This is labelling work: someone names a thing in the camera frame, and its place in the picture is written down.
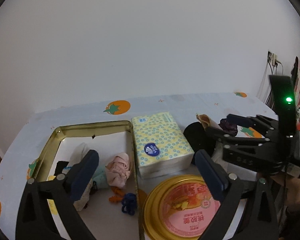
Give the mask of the person's right hand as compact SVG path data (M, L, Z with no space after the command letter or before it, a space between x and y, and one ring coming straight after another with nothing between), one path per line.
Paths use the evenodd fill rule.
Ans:
M300 179L291 176L285 177L284 174L277 174L271 178L281 186L286 185L288 209L291 212L300 211Z

